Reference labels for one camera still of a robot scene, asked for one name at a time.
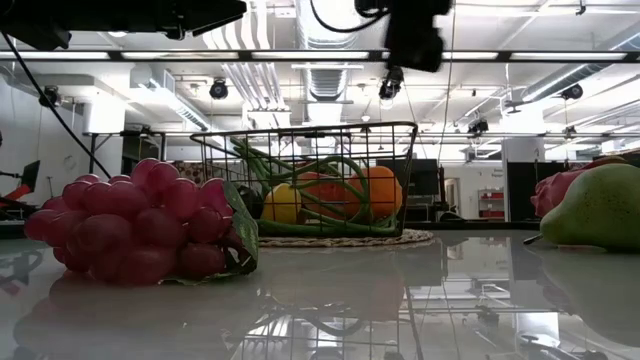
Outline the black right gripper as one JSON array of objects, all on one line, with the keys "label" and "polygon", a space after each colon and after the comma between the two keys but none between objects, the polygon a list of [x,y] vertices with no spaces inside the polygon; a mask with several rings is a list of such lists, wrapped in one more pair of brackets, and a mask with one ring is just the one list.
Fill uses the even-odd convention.
[{"label": "black right gripper", "polygon": [[436,16],[446,15],[453,0],[354,0],[364,18],[389,15],[384,47],[388,69],[403,67],[435,73],[439,70],[444,42],[435,26]]}]

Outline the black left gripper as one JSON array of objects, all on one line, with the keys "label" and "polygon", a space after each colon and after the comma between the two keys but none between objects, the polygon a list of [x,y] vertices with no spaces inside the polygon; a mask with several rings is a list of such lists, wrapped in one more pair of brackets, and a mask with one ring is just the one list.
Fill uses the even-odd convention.
[{"label": "black left gripper", "polygon": [[164,34],[169,39],[194,37],[241,19],[247,12],[244,0],[166,0],[169,11]]}]

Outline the orange mandarin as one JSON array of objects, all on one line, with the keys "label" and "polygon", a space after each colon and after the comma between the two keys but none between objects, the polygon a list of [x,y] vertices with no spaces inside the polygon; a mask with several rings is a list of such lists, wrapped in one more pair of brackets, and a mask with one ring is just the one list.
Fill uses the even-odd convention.
[{"label": "orange mandarin", "polygon": [[403,203],[403,188],[394,173],[385,166],[362,168],[362,177],[353,174],[347,183],[371,202],[369,210],[358,222],[372,224],[395,216]]}]

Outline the dark purple plum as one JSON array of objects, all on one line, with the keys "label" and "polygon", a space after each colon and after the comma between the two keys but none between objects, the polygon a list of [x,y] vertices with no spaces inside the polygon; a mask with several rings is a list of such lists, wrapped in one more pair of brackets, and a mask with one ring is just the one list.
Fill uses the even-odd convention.
[{"label": "dark purple plum", "polygon": [[263,197],[253,188],[245,185],[235,185],[246,209],[253,219],[259,219],[262,215],[264,203]]}]

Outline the yellow lemon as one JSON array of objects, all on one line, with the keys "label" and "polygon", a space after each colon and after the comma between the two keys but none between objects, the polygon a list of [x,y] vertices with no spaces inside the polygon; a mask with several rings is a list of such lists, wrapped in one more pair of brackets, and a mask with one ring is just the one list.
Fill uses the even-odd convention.
[{"label": "yellow lemon", "polygon": [[275,186],[265,197],[262,220],[296,225],[302,220],[302,197],[299,191],[287,183]]}]

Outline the pink dragon fruit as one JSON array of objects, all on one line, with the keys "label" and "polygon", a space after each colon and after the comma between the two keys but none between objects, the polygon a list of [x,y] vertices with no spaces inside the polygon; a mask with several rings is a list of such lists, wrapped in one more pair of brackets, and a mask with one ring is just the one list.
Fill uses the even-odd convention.
[{"label": "pink dragon fruit", "polygon": [[535,215],[544,217],[564,199],[571,183],[582,173],[603,165],[627,164],[627,161],[619,156],[606,156],[588,163],[587,165],[549,176],[535,186],[535,194],[530,201],[535,209]]}]

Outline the green onion bunch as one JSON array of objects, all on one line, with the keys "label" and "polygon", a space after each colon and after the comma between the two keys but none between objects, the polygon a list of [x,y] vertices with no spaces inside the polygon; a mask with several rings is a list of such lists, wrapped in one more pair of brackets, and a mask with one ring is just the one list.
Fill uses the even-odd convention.
[{"label": "green onion bunch", "polygon": [[[274,236],[301,236],[301,237],[347,237],[347,236],[374,236],[385,237],[402,232],[401,210],[404,207],[406,199],[406,191],[401,181],[395,175],[389,166],[373,165],[363,160],[352,159],[347,155],[332,154],[328,156],[309,157],[303,156],[288,158],[272,155],[249,145],[248,142],[240,139],[233,139],[233,152],[237,154],[248,166],[253,180],[259,186],[263,197],[263,203],[266,195],[277,185],[287,183],[296,188],[301,197],[306,197],[313,202],[320,201],[303,192],[304,187],[315,185],[317,181],[310,182],[305,185],[297,185],[297,177],[305,172],[317,172],[333,176],[334,179],[342,181],[345,188],[346,201],[344,209],[347,220],[337,220],[331,217],[323,216],[306,209],[303,206],[301,215],[302,220],[296,225],[282,224],[269,220],[257,220],[261,233]],[[385,166],[389,168],[398,179],[403,188],[403,203],[399,212],[395,216],[390,216],[383,220],[379,220],[372,224],[358,222],[358,219],[365,214],[370,208],[369,196],[363,196],[358,190],[354,189],[347,183],[347,180],[357,174],[362,177],[362,168],[374,166]]]}]

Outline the red grape bunch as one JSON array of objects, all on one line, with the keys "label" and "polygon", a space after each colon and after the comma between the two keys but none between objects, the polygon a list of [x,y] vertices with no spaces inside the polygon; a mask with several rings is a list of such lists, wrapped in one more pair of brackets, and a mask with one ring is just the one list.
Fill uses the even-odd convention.
[{"label": "red grape bunch", "polygon": [[126,286],[208,282],[258,265],[258,229],[231,181],[147,158],[108,181],[87,174],[25,221],[67,270]]}]

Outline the green pear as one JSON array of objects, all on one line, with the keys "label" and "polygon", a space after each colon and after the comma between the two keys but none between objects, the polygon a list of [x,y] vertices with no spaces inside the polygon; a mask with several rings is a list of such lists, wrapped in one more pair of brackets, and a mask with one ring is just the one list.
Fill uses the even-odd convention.
[{"label": "green pear", "polygon": [[523,241],[536,242],[640,252],[640,168],[611,163],[577,176],[539,234]]}]

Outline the woven wicker basket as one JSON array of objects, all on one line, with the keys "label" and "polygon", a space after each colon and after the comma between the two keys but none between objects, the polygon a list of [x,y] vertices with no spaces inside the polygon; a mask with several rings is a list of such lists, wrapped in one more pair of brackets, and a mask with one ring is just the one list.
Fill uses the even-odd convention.
[{"label": "woven wicker basket", "polygon": [[430,243],[434,234],[428,230],[406,229],[391,237],[263,237],[260,248],[356,248]]}]

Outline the black overhead crossbar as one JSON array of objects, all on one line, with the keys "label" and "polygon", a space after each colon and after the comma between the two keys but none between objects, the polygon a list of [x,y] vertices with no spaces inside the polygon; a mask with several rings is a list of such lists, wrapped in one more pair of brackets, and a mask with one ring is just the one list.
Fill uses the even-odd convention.
[{"label": "black overhead crossbar", "polygon": [[[375,62],[391,59],[383,50],[165,50],[165,51],[22,51],[29,62]],[[458,63],[640,63],[640,51],[445,51],[445,62]]]}]

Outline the black monitor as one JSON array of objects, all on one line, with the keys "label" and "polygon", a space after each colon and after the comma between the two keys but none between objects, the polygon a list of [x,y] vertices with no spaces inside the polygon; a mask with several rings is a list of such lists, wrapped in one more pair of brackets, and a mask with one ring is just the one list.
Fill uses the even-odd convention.
[{"label": "black monitor", "polygon": [[414,196],[438,195],[439,167],[434,159],[415,159],[411,162],[409,194]]}]

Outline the black folding table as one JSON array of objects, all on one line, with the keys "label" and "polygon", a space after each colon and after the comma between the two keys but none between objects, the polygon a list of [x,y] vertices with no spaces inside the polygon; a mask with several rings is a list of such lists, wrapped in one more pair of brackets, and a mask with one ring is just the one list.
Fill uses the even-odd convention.
[{"label": "black folding table", "polygon": [[121,139],[121,170],[130,175],[134,167],[143,159],[155,158],[167,160],[168,134],[149,129],[123,130],[120,132],[93,133],[85,132],[89,138],[90,160],[88,170],[93,173],[97,169],[97,153],[111,139]]}]

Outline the shelf with red bins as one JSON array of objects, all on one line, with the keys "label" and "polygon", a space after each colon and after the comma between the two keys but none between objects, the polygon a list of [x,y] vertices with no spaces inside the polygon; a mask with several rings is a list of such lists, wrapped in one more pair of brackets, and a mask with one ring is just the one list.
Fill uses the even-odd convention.
[{"label": "shelf with red bins", "polygon": [[503,220],[505,200],[502,188],[480,189],[478,191],[478,215],[480,219]]}]

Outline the black cabinet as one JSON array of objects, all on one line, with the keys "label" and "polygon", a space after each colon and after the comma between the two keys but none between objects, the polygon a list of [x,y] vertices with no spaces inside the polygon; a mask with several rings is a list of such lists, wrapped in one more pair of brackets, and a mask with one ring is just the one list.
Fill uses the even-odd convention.
[{"label": "black cabinet", "polygon": [[530,198],[538,183],[537,162],[508,162],[506,166],[506,196],[511,222],[536,220]]}]

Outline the red and black machine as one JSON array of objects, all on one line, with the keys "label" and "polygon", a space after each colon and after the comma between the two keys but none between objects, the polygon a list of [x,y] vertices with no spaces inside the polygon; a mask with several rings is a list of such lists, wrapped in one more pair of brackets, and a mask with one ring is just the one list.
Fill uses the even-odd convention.
[{"label": "red and black machine", "polygon": [[40,163],[40,160],[29,163],[21,173],[0,171],[0,177],[9,177],[20,181],[16,189],[6,195],[0,195],[0,221],[25,220],[38,210],[36,206],[23,202],[22,198],[35,192]]}]

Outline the silver ceiling duct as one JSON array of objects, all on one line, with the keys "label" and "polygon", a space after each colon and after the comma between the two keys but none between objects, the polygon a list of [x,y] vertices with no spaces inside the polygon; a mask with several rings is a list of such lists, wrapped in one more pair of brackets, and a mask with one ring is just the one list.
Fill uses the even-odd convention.
[{"label": "silver ceiling duct", "polygon": [[[328,25],[350,29],[361,24],[354,0],[295,0],[298,47],[304,50],[351,49],[358,37],[356,33],[336,33],[323,27],[317,15]],[[309,96],[317,101],[335,101],[344,93],[347,70],[305,70],[305,85]]]}]

